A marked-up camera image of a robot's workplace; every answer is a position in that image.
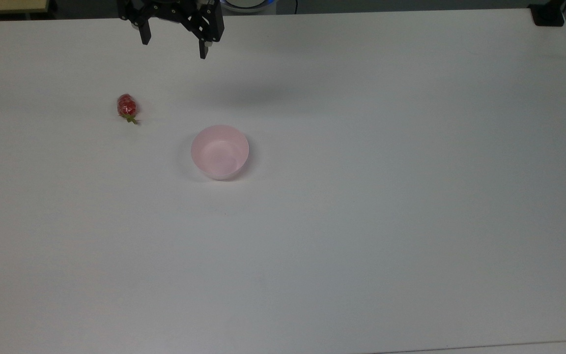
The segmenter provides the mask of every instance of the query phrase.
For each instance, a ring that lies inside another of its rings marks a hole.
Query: strawberry
[[[126,119],[128,123],[139,125],[139,121],[135,119],[135,116],[137,116],[137,103],[129,94],[122,94],[117,99],[117,113]]]

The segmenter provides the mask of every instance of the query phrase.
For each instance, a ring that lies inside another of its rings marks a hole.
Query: plastic bowl
[[[237,175],[248,159],[248,140],[228,125],[213,125],[196,135],[191,143],[191,159],[212,179]]]

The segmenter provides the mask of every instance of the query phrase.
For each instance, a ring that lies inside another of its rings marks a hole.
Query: floor
[[[142,0],[133,0],[135,5]],[[0,20],[45,20],[117,17],[115,0],[51,0],[48,14],[0,15]],[[298,0],[297,13],[352,13],[449,9],[526,8],[544,0]],[[277,14],[292,14],[296,0],[278,0]]]

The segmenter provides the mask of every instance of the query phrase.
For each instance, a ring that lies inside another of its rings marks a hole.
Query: white table
[[[430,354],[429,351],[408,352],[409,354]],[[434,350],[431,354],[566,354],[566,342],[537,343],[528,345],[503,345],[500,347],[478,347]]]
[[[233,17],[206,60],[151,33],[0,23],[0,354],[566,341],[566,27]],[[189,156],[216,123],[235,181]]]

